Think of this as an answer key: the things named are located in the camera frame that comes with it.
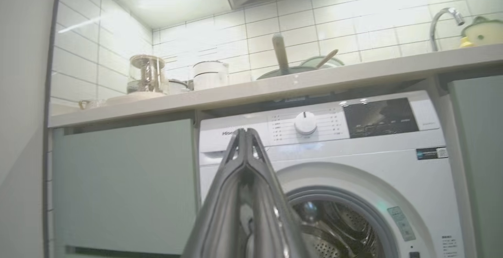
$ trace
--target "kitchen counter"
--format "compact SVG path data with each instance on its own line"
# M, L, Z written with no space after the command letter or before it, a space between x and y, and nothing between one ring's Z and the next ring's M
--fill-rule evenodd
M390 82L422 79L455 70L477 70L481 65L503 65L503 44L448 50L314 70L202 91L171 95L49 118L49 127L68 127L189 109L217 109L304 94L324 93Z

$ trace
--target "control knob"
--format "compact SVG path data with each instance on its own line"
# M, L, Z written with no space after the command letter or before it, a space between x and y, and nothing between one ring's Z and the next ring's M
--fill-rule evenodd
M312 134L316 130L316 117L312 112L304 111L295 118L295 130L302 135Z

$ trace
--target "digital display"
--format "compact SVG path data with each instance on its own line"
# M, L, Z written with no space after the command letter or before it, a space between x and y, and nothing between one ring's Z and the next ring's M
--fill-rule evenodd
M407 98L344 107L350 138L419 131Z

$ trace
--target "washing machine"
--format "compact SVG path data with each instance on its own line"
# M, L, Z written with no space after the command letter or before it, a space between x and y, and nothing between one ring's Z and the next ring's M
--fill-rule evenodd
M203 120L201 200L232 133L248 127L320 257L464 258L449 155L426 91Z

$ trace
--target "cabinet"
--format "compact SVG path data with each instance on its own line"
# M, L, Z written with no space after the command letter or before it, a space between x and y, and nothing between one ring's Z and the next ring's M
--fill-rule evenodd
M473 214L477 256L501 256L503 76L449 83Z
M181 254L198 202L193 139L192 120L56 129L56 258L67 257L65 247Z

